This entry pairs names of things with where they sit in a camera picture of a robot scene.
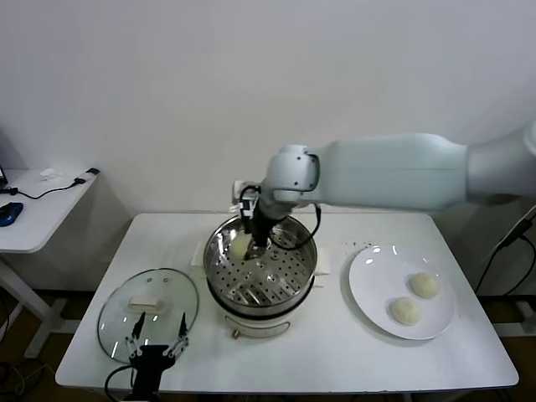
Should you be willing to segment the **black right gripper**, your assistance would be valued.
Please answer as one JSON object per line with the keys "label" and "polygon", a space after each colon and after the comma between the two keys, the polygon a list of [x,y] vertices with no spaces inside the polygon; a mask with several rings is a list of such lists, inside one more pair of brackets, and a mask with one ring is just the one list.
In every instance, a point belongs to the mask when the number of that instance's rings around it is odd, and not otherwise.
{"label": "black right gripper", "polygon": [[289,207],[269,203],[264,199],[249,200],[246,205],[249,207],[247,217],[250,243],[245,252],[245,259],[254,260],[265,254],[269,233],[289,214]]}

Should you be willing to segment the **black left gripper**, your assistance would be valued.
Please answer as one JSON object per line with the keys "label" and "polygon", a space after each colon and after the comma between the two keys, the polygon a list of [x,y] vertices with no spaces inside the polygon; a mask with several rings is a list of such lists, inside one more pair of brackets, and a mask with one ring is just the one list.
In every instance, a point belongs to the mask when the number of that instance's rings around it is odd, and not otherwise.
{"label": "black left gripper", "polygon": [[143,312],[134,324],[131,334],[125,337],[129,351],[129,363],[136,370],[132,391],[134,394],[156,394],[162,374],[174,365],[174,357],[180,357],[188,346],[188,326],[186,313],[182,315],[177,341],[170,347],[166,345],[140,346],[139,338],[145,322]]}

